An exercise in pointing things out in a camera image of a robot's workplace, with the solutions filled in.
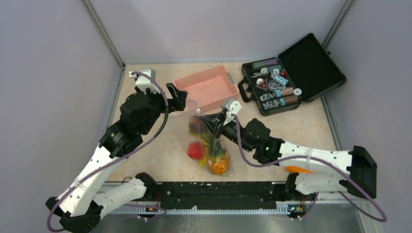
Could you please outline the yellow banana bunch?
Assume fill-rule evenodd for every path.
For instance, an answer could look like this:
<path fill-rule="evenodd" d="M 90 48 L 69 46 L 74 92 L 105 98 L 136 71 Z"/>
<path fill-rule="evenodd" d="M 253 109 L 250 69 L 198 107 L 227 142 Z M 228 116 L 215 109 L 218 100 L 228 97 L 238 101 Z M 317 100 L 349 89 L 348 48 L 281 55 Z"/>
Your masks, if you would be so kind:
<path fill-rule="evenodd" d="M 200 166 L 206 166 L 211 160 L 212 149 L 214 146 L 214 137 L 209 133 L 204 133 L 200 135 L 200 141 L 204 146 L 204 158 L 200 161 L 197 161 L 197 164 Z"/>

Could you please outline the clear zip top bag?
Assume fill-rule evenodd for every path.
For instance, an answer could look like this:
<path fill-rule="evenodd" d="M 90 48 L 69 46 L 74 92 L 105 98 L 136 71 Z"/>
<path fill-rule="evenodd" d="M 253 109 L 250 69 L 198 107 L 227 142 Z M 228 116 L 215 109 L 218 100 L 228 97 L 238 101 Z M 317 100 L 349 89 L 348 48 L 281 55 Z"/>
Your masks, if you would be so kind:
<path fill-rule="evenodd" d="M 169 114 L 167 128 L 187 159 L 209 174 L 228 177 L 233 173 L 230 154 L 223 138 L 215 138 L 201 121 L 203 116 L 197 102 L 188 100 L 183 111 Z"/>

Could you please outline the red apple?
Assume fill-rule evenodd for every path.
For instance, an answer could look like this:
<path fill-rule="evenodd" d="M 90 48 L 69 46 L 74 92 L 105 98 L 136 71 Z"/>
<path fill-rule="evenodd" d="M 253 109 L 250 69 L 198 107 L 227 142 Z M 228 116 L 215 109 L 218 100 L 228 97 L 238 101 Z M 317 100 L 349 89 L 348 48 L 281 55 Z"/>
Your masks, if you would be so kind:
<path fill-rule="evenodd" d="M 200 161 L 204 158 L 204 146 L 201 142 L 191 142 L 187 149 L 187 155 L 189 158 Z"/>

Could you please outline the pink plastic basket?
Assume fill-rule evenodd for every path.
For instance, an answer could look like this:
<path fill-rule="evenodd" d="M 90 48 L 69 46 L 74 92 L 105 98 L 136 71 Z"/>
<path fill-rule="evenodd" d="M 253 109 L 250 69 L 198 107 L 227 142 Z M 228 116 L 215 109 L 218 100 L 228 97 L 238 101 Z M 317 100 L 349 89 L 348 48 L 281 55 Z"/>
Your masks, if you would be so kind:
<path fill-rule="evenodd" d="M 219 109 L 228 98 L 237 98 L 239 89 L 225 66 L 217 66 L 177 79 L 174 85 L 188 92 L 188 99 L 203 112 Z"/>

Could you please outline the orange toy pineapple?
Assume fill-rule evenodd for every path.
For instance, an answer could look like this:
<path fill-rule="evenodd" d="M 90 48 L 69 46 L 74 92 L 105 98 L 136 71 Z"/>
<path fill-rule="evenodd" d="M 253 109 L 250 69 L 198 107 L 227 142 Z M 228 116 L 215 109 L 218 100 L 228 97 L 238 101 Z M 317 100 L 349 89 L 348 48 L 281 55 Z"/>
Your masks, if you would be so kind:
<path fill-rule="evenodd" d="M 214 175 L 223 175 L 230 169 L 230 157 L 227 153 L 224 141 L 215 137 L 214 140 L 211 160 L 209 160 L 206 167 L 210 173 Z"/>

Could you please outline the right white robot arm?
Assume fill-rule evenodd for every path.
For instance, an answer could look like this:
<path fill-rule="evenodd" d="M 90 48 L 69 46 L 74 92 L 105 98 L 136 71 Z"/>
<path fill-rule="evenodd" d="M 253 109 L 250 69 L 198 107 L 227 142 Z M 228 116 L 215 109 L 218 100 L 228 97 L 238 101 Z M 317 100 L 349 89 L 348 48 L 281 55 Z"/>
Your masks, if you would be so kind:
<path fill-rule="evenodd" d="M 236 143 L 240 154 L 253 152 L 250 166 L 296 167 L 287 179 L 285 194 L 291 200 L 315 192 L 347 192 L 358 198 L 377 197 L 377 163 L 361 146 L 351 150 L 321 150 L 300 146 L 270 135 L 271 130 L 256 118 L 241 126 L 238 118 L 223 114 L 200 117 L 212 134 Z"/>

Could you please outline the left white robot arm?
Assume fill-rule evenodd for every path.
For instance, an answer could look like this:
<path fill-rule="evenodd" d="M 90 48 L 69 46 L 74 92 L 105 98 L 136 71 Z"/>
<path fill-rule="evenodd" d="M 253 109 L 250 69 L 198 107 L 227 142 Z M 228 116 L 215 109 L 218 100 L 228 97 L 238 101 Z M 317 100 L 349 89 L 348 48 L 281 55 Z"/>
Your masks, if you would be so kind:
<path fill-rule="evenodd" d="M 108 192 L 99 190 L 117 166 L 146 146 L 142 138 L 161 115 L 167 121 L 170 113 L 185 109 L 188 92 L 172 83 L 166 86 L 171 98 L 160 88 L 136 88 L 120 106 L 120 119 L 103 134 L 92 158 L 67 191 L 47 200 L 50 214 L 60 217 L 63 230 L 88 233 L 112 210 L 135 199 L 154 198 L 155 181 L 145 172 Z"/>

